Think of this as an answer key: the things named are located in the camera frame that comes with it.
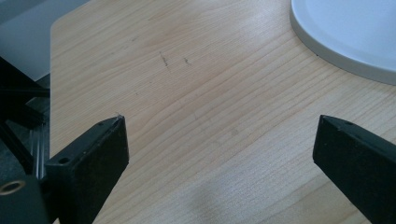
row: screw hole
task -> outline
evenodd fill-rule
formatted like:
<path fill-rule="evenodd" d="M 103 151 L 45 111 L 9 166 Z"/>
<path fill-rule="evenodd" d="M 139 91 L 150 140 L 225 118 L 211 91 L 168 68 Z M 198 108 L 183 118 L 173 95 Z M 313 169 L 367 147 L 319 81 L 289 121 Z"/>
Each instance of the screw hole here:
<path fill-rule="evenodd" d="M 12 194 L 25 186 L 22 180 L 11 181 L 0 188 L 0 195 Z"/>
<path fill-rule="evenodd" d="M 60 160 L 59 160 L 59 163 L 60 164 L 65 164 L 65 163 L 68 163 L 70 160 L 69 160 L 69 158 L 61 158 Z"/>

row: wooden table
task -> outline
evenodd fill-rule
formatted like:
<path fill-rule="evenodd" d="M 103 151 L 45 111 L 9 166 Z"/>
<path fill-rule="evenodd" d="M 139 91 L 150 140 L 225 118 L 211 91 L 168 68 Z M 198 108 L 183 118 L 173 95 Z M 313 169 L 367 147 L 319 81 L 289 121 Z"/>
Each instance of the wooden table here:
<path fill-rule="evenodd" d="M 369 223 L 313 163 L 321 114 L 396 141 L 396 88 L 312 53 L 290 0 L 96 0 L 51 33 L 51 153 L 124 115 L 95 223 Z"/>

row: black plastic jaw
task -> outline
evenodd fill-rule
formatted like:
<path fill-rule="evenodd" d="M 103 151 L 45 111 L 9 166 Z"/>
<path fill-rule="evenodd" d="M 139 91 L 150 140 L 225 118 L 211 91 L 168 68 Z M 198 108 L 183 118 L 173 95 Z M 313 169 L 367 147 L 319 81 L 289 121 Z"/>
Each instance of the black plastic jaw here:
<path fill-rule="evenodd" d="M 314 162 L 373 223 L 396 223 L 396 146 L 349 121 L 320 116 Z"/>

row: wood grain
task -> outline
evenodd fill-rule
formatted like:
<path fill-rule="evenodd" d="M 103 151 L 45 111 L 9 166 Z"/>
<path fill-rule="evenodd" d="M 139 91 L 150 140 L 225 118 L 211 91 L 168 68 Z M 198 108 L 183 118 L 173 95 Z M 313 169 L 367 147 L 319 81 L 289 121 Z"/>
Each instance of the wood grain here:
<path fill-rule="evenodd" d="M 321 114 L 396 140 L 396 88 L 312 53 L 290 1 L 91 1 L 51 32 L 51 153 L 126 117 L 95 223 L 369 223 L 313 163 Z"/>

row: white round object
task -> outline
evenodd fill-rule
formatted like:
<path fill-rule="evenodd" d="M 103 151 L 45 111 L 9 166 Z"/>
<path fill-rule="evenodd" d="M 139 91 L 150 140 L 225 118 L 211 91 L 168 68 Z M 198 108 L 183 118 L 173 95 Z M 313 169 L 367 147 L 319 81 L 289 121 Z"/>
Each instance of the white round object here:
<path fill-rule="evenodd" d="M 294 32 L 319 57 L 396 85 L 395 0 L 291 0 Z"/>

